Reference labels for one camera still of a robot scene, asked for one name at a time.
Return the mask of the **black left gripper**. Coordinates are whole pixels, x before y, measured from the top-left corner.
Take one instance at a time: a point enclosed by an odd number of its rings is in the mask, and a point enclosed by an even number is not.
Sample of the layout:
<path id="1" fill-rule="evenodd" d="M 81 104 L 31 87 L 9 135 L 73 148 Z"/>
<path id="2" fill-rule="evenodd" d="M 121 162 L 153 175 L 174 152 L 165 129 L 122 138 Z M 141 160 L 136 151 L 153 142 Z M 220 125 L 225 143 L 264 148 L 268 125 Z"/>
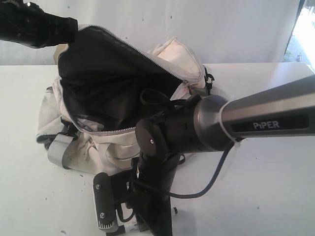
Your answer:
<path id="1" fill-rule="evenodd" d="M 33 2 L 26 3 L 26 42 L 31 48 L 44 48 L 73 42 L 78 21 L 44 12 Z"/>

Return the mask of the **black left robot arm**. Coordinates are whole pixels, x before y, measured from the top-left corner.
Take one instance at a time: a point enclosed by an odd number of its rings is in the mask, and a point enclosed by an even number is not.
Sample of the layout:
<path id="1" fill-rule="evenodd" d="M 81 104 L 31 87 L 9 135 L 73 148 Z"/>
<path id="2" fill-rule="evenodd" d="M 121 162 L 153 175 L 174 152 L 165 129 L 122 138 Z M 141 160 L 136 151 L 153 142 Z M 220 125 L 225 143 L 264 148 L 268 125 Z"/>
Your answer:
<path id="1" fill-rule="evenodd" d="M 30 48 L 71 43 L 78 32 L 78 22 L 44 12 L 34 2 L 0 2 L 0 39 Z"/>

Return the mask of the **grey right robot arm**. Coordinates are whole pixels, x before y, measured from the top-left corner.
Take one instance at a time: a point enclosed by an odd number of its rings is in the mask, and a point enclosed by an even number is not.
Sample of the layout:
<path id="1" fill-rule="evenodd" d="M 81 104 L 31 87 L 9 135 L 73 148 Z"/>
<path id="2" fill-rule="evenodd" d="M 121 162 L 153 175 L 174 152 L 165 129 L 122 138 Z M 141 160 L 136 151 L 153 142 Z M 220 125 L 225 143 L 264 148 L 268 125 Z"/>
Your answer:
<path id="1" fill-rule="evenodd" d="M 229 151 L 243 139 L 312 136 L 315 133 L 315 78 L 306 78 L 228 101 L 219 95 L 166 101 L 162 111 L 140 120 L 135 136 L 140 156 L 133 162 L 126 206 L 140 231 L 172 232 L 171 198 L 194 199 L 215 183 Z M 218 166 L 198 193 L 170 192 L 181 155 L 222 152 Z"/>

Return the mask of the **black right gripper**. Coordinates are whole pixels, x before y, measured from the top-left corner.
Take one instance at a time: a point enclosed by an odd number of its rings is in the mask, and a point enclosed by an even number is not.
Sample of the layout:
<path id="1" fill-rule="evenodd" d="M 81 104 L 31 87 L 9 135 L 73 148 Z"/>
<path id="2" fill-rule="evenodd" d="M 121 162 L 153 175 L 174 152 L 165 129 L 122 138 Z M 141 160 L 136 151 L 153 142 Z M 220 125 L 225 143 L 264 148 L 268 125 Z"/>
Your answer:
<path id="1" fill-rule="evenodd" d="M 128 177 L 129 190 L 123 202 L 145 206 L 153 203 L 170 202 L 170 189 L 179 165 L 180 152 L 168 153 L 163 160 L 140 151 L 138 158 L 132 160 L 132 170 Z M 139 231 L 150 231 L 154 236 L 173 235 L 172 227 L 148 228 L 138 226 Z"/>

